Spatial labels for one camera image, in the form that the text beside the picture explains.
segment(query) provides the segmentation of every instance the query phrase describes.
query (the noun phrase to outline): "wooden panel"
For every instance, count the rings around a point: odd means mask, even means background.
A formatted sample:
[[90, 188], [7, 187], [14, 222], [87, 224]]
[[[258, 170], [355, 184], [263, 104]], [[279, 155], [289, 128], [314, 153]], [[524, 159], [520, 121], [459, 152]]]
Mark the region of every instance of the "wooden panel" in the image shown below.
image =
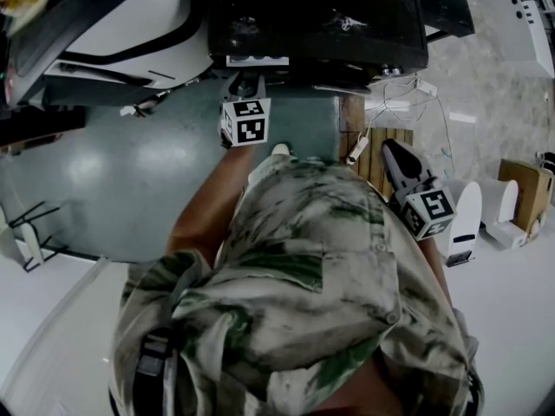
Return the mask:
[[399, 140], [400, 142], [405, 141], [405, 131], [406, 129], [396, 129], [395, 130], [395, 140]]
[[339, 101], [339, 131], [360, 133], [364, 130], [364, 97], [361, 95], [342, 95]]
[[[356, 142], [358, 141], [358, 134], [359, 133], [349, 133], [349, 150], [347, 151], [347, 154], [349, 154], [350, 150], [355, 147]], [[350, 166], [350, 169], [352, 169], [355, 172], [355, 174], [358, 174], [359, 162], [360, 162], [360, 159]]]
[[362, 151], [361, 157], [358, 158], [358, 175], [364, 180], [370, 180], [370, 145], [372, 144], [372, 130], [369, 131], [369, 143]]
[[[398, 132], [402, 133], [402, 136], [404, 139], [405, 134], [401, 129], [391, 129], [391, 128], [388, 128], [386, 131], [386, 139], [396, 139]], [[393, 193], [393, 186], [391, 186], [391, 184], [389, 183], [388, 178], [385, 174], [385, 168], [384, 168], [382, 194], [386, 198], [390, 198], [392, 193]]]
[[405, 143], [408, 143], [409, 145], [413, 145], [413, 139], [415, 136], [415, 132], [412, 130], [408, 130], [405, 129]]
[[372, 140], [370, 142], [370, 184], [379, 192], [382, 192], [383, 186], [383, 163], [380, 157], [380, 150], [382, 149], [385, 136], [385, 128], [372, 129]]
[[345, 162], [345, 158], [349, 154], [349, 133], [339, 133], [339, 161]]

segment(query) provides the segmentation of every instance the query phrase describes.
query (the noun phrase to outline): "black buckle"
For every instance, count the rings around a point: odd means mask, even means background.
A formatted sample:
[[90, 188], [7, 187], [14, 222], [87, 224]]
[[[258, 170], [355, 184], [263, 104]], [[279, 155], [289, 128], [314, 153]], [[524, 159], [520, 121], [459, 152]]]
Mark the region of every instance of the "black buckle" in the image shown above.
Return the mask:
[[478, 405], [480, 403], [480, 395], [478, 394], [478, 378], [475, 378], [471, 371], [468, 372], [468, 385], [472, 400], [467, 402], [465, 416], [476, 416], [478, 414]]
[[136, 372], [158, 377], [164, 373], [164, 363], [172, 354], [172, 330], [157, 328], [143, 337]]

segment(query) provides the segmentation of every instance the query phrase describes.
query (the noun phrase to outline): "white plastic device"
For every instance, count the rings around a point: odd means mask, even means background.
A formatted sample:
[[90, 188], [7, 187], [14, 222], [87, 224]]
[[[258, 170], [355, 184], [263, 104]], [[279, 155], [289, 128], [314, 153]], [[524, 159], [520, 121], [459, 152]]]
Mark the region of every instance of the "white plastic device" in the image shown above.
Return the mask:
[[482, 215], [480, 186], [472, 180], [464, 179], [445, 180], [443, 184], [449, 188], [453, 196], [457, 207], [457, 217], [445, 232], [435, 237], [437, 249], [447, 261], [455, 255], [470, 253], [468, 254], [470, 257], [476, 243]]
[[437, 97], [437, 87], [424, 81], [420, 77], [416, 81], [416, 89], [420, 89], [423, 93], [431, 95], [432, 97]]
[[526, 243], [526, 233], [510, 221], [519, 197], [519, 185], [515, 180], [502, 182], [494, 179], [482, 179], [483, 208], [481, 221], [486, 226], [487, 234], [506, 248], [514, 249]]
[[519, 75], [552, 79], [552, 53], [536, 0], [489, 0], [503, 57]]
[[[124, 0], [72, 42], [67, 51], [99, 56], [116, 54], [175, 31], [190, 15], [191, 0]], [[125, 84], [86, 69], [70, 73], [63, 65], [72, 63], [80, 64], [56, 59], [44, 74]], [[119, 62], [87, 67], [145, 78], [152, 81], [147, 88], [162, 90], [190, 81], [211, 65], [208, 21], [203, 19], [197, 31], [182, 43]]]
[[368, 145], [368, 137], [361, 137], [356, 146], [351, 150], [349, 156], [347, 156], [347, 159], [345, 160], [347, 165], [354, 165], [362, 154], [362, 151], [364, 151], [366, 145]]

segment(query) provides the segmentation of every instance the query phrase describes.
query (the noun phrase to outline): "white wire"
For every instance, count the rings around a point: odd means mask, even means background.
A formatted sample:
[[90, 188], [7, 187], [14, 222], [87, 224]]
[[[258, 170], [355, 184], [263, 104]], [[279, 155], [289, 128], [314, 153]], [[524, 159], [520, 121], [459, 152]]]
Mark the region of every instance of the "white wire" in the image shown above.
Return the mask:
[[443, 109], [443, 104], [441, 103], [441, 99], [439, 97], [436, 97], [435, 99], [440, 103], [441, 113], [443, 114], [443, 121], [445, 122], [445, 132], [447, 134], [447, 143], [449, 144], [449, 156], [451, 157], [451, 166], [453, 167], [453, 177], [454, 177], [455, 170], [454, 170], [453, 148], [451, 147], [451, 138], [449, 137], [449, 127], [447, 126], [447, 117], [445, 115], [445, 110]]
[[[382, 114], [383, 114], [384, 112], [386, 112], [386, 111], [391, 112], [391, 113], [392, 113], [398, 120], [400, 120], [400, 121], [411, 121], [411, 122], [413, 121], [414, 123], [418, 123], [418, 122], [421, 120], [421, 118], [422, 118], [422, 117], [424, 116], [424, 114], [426, 113], [426, 110], [428, 109], [428, 103], [430, 103], [431, 101], [438, 101], [438, 100], [439, 100], [439, 97], [434, 97], [433, 99], [430, 99], [430, 100], [427, 100], [427, 101], [421, 101], [421, 102], [419, 102], [419, 103], [412, 103], [412, 104], [408, 105], [407, 107], [419, 107], [420, 105], [424, 105], [424, 110], [423, 110], [423, 111], [421, 112], [421, 114], [418, 116], [418, 119], [416, 119], [416, 120], [411, 120], [411, 119], [403, 119], [403, 118], [399, 117], [399, 116], [397, 115], [397, 113], [396, 113], [393, 109], [391, 109], [391, 108], [388, 106], [388, 102], [389, 102], [389, 101], [392, 101], [392, 100], [394, 100], [394, 99], [398, 99], [398, 98], [400, 98], [400, 97], [405, 97], [405, 96], [407, 96], [407, 95], [411, 95], [411, 94], [412, 94], [413, 92], [415, 92], [418, 88], [417, 88], [417, 87], [414, 87], [414, 88], [412, 88], [410, 91], [408, 91], [408, 92], [406, 92], [406, 93], [403, 93], [403, 94], [396, 95], [395, 97], [389, 97], [389, 98], [388, 98], [388, 96], [387, 96], [387, 90], [388, 90], [388, 85], [389, 85], [389, 84], [393, 84], [393, 85], [396, 85], [396, 86], [398, 86], [398, 87], [407, 87], [407, 86], [410, 86], [410, 85], [414, 84], [415, 81], [418, 81], [419, 78], [420, 78], [419, 76], [416, 76], [416, 77], [413, 78], [413, 80], [411, 80], [409, 83], [405, 83], [405, 84], [396, 83], [396, 82], [391, 82], [391, 81], [387, 81], [387, 82], [386, 82], [386, 84], [383, 86], [383, 102], [380, 103], [380, 105], [378, 105], [378, 106], [372, 108], [372, 109], [373, 109], [374, 111], [376, 111], [376, 112], [377, 112], [377, 110], [379, 110], [381, 107], [384, 107], [384, 109], [383, 109], [380, 113], [376, 114], [375, 116], [373, 116], [373, 117], [370, 119], [369, 124], [368, 124], [368, 127], [366, 128], [366, 133], [364, 134], [364, 137], [366, 137], [366, 138], [369, 137], [370, 128], [371, 128], [371, 126], [372, 126], [372, 123], [373, 123], [374, 121], [376, 121], [377, 118], [380, 117], [380, 115], [382, 115]], [[358, 139], [356, 140], [356, 143], [358, 143], [358, 142], [360, 141], [361, 135], [362, 135], [362, 132], [360, 132], [360, 133], [358, 134]]]

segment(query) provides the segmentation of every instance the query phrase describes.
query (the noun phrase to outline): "person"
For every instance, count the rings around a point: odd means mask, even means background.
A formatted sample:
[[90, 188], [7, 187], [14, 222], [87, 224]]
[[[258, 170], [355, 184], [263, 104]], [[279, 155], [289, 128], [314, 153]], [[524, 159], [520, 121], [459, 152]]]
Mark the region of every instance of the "person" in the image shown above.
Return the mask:
[[114, 333], [119, 415], [479, 414], [477, 341], [434, 240], [348, 167], [234, 147], [166, 255], [130, 266]]

